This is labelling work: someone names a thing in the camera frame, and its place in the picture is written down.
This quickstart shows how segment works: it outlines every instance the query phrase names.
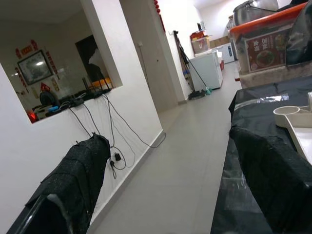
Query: table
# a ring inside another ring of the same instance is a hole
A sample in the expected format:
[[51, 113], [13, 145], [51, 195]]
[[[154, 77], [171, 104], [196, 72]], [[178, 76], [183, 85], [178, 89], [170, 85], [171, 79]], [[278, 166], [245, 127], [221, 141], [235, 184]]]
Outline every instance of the table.
[[[285, 105], [308, 105], [310, 91], [312, 76], [239, 90], [229, 107], [232, 125], [263, 136], [278, 136], [295, 150], [288, 131], [276, 126], [273, 110]], [[232, 139], [228, 143], [211, 233], [273, 233], [246, 183]]]

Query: white chest freezer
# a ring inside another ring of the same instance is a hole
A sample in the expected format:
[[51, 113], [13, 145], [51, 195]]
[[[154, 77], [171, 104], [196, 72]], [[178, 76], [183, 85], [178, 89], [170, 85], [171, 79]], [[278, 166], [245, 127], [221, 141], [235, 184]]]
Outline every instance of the white chest freezer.
[[222, 59], [224, 60], [224, 63], [235, 61], [231, 43], [218, 46], [216, 49], [222, 52]]
[[[209, 88], [217, 89], [221, 87], [223, 77], [216, 52], [193, 58], [191, 63]], [[195, 91], [205, 90], [206, 86], [200, 80], [193, 66], [190, 64]]]

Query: metal pot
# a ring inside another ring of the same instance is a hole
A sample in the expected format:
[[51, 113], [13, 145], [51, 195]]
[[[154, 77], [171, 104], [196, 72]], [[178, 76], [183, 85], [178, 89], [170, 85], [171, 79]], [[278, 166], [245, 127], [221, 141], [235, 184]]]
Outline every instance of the metal pot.
[[248, 0], [233, 10], [235, 25], [271, 15], [277, 10], [277, 0]]

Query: floor tile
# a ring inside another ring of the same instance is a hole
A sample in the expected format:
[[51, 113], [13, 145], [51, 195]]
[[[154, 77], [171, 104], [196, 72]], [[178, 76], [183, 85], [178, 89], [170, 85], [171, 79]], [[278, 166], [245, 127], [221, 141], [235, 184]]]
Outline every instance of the floor tile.
[[160, 116], [166, 140], [146, 159], [96, 234], [210, 232], [228, 143], [237, 63], [222, 87]]

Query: cardboard box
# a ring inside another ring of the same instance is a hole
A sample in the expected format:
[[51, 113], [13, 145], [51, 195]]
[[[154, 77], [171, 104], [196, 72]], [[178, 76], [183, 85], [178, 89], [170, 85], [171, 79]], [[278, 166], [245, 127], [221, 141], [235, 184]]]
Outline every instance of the cardboard box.
[[192, 40], [192, 48], [195, 55], [210, 50], [209, 37], [205, 36], [197, 40]]
[[230, 43], [230, 38], [228, 36], [225, 36], [225, 37], [210, 41], [210, 47], [215, 48], [215, 47], [227, 44], [227, 43]]

